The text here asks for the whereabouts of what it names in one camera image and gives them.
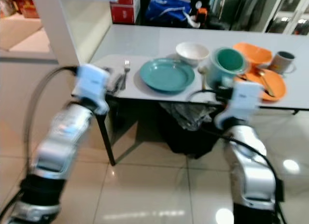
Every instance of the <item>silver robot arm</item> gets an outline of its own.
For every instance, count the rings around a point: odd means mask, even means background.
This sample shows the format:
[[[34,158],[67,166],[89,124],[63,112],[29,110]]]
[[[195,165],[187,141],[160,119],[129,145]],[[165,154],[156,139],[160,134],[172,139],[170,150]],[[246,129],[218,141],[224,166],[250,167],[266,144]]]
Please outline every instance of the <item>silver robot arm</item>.
[[[21,183],[23,194],[7,223],[47,224],[56,218],[60,195],[92,116],[93,112],[84,105],[70,104],[55,117],[39,145],[31,173]]]
[[[224,136],[241,141],[266,156],[266,147],[248,125],[258,109],[261,91],[258,84],[236,83],[227,108],[214,121]],[[234,141],[225,141],[224,156],[230,167],[234,223],[277,223],[276,205],[283,199],[283,185],[270,165],[262,156]]]
[[[255,130],[235,125],[225,132],[266,156],[266,149]],[[273,224],[276,203],[276,179],[265,160],[247,148],[227,141],[225,159],[230,167],[234,223]]]
[[[61,193],[91,119],[109,109],[104,99],[109,73],[92,65],[80,66],[77,73],[73,91],[77,101],[53,119],[31,172],[20,184],[22,193],[6,224],[49,224],[56,218]]]

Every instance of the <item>orange plate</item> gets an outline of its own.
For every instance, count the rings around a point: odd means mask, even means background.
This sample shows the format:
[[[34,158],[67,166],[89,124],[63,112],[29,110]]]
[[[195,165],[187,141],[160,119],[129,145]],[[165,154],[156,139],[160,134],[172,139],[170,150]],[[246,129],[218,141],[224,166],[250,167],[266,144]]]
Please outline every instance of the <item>orange plate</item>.
[[[272,91],[274,92],[275,97],[272,97],[270,95],[268,95],[267,93],[263,93],[263,100],[267,100],[267,101],[278,101],[281,98],[283,98],[286,94],[286,86],[285,86],[285,82],[283,80],[283,78],[277,74],[274,71],[271,70],[267,70],[267,69],[263,69],[265,72],[264,78],[266,79],[268,85],[270,86],[270,88],[272,89]],[[249,81],[253,81],[253,82],[257,82],[261,85],[264,86],[264,88],[266,88],[266,86],[263,83],[263,80],[261,78],[261,76],[259,76],[258,74],[255,73],[254,70],[246,73],[246,76],[248,78]],[[240,78],[236,78],[237,81],[244,81]]]
[[[268,63],[272,59],[271,51],[253,44],[240,42],[235,44],[233,48],[244,54],[253,65]]]

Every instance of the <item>green plate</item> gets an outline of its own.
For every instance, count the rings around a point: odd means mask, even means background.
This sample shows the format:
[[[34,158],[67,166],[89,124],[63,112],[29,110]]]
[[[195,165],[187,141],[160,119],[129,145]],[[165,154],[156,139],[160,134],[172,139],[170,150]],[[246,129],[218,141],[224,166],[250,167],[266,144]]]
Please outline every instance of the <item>green plate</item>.
[[[180,60],[159,58],[146,62],[140,69],[140,77],[153,89],[180,92],[193,82],[194,72]]]

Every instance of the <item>blue bag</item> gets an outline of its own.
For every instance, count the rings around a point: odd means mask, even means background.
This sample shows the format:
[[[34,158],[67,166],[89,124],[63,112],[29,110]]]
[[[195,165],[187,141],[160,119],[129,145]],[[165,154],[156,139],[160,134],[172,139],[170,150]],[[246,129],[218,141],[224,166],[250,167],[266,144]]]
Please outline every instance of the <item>blue bag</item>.
[[[150,0],[145,18],[160,22],[185,21],[190,11],[190,0]]]

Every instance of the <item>spoon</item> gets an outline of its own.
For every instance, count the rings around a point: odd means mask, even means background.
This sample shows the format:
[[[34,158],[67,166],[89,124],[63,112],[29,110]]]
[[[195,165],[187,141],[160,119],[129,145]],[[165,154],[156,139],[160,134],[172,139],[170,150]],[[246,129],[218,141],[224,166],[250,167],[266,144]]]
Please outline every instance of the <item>spoon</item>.
[[[198,67],[197,71],[202,75],[202,90],[205,90],[206,89],[206,86],[205,86],[205,75],[207,73],[207,68],[206,67]]]
[[[274,92],[272,91],[272,89],[270,88],[269,84],[267,83],[267,81],[266,81],[266,79],[265,79],[265,77],[264,77],[264,75],[265,75],[264,70],[259,69],[259,70],[257,71],[257,73],[258,73],[258,75],[260,75],[261,78],[263,79],[263,82],[264,82],[264,84],[265,84],[265,86],[266,86],[266,88],[267,88],[267,91],[269,92],[269,95],[274,97],[274,96],[275,96],[275,95],[274,95]]]

